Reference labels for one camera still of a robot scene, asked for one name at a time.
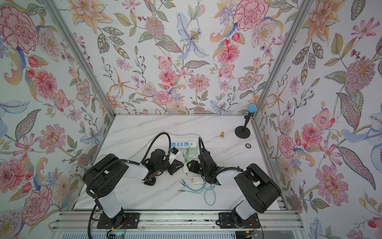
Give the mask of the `white power strip blue sockets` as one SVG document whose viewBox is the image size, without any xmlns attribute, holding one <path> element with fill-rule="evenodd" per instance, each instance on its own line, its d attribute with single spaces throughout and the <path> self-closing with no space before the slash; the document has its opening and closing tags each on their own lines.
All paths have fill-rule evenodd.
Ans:
<svg viewBox="0 0 382 239">
<path fill-rule="evenodd" d="M 171 147 L 176 148 L 196 148 L 198 143 L 196 141 L 175 141 L 171 143 Z"/>
</svg>

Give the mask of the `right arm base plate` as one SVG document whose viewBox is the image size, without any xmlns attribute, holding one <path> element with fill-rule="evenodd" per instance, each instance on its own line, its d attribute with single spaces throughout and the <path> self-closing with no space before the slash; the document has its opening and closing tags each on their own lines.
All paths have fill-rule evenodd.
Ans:
<svg viewBox="0 0 382 239">
<path fill-rule="evenodd" d="M 258 214 L 251 215 L 248 219 L 242 219 L 234 213 L 219 213 L 215 222 L 221 229 L 260 229 Z"/>
</svg>

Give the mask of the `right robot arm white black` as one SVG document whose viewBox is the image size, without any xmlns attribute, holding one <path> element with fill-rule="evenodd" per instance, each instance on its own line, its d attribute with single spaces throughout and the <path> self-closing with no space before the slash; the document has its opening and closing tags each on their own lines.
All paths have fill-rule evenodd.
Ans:
<svg viewBox="0 0 382 239">
<path fill-rule="evenodd" d="M 190 172 L 198 174 L 210 185 L 237 185 L 244 195 L 229 215 L 231 221 L 242 226 L 257 213 L 264 213 L 280 197 L 279 186 L 258 165 L 252 163 L 246 168 L 220 167 L 206 149 L 201 137 L 198 138 L 198 160 L 187 164 Z"/>
</svg>

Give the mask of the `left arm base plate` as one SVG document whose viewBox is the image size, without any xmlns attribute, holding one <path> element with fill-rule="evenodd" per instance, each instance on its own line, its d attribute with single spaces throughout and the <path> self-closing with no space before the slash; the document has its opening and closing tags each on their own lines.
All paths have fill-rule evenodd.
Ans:
<svg viewBox="0 0 382 239">
<path fill-rule="evenodd" d="M 109 218 L 102 213 L 97 224 L 97 229 L 137 229 L 140 219 L 140 213 L 120 212 L 114 218 Z"/>
</svg>

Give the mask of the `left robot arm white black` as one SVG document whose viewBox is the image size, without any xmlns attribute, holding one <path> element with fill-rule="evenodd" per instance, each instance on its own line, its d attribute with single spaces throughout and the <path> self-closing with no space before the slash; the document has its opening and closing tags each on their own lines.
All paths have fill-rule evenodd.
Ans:
<svg viewBox="0 0 382 239">
<path fill-rule="evenodd" d="M 155 149 L 151 152 L 153 144 L 162 135 L 168 139 L 168 150 Z M 95 206 L 110 225 L 120 226 L 126 217 L 114 193 L 119 181 L 122 178 L 132 178 L 142 181 L 144 185 L 154 186 L 158 175 L 164 172 L 173 175 L 184 167 L 182 162 L 176 160 L 179 154 L 180 150 L 172 144 L 167 132 L 161 132 L 152 139 L 140 162 L 121 159 L 110 153 L 83 175 L 86 194 L 94 200 Z"/>
</svg>

